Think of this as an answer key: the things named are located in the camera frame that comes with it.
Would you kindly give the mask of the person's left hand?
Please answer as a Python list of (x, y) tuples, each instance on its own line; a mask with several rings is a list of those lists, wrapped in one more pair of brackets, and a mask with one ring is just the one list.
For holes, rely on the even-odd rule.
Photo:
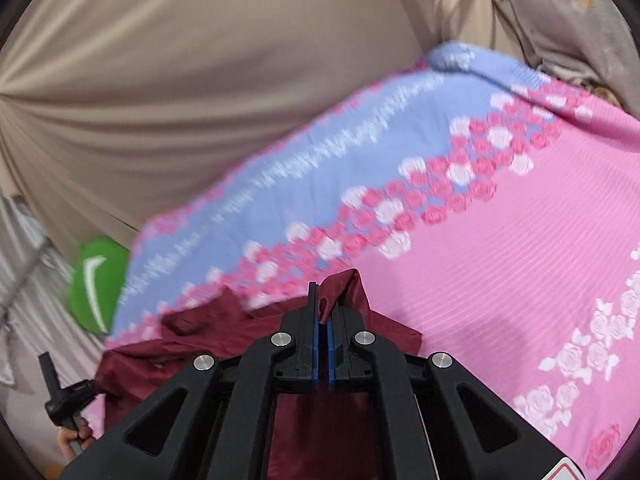
[(74, 424), (76, 429), (64, 426), (58, 428), (58, 436), (56, 437), (58, 447), (67, 463), (70, 463), (81, 451), (85, 451), (96, 442), (93, 430), (85, 417), (79, 417), (74, 421)]

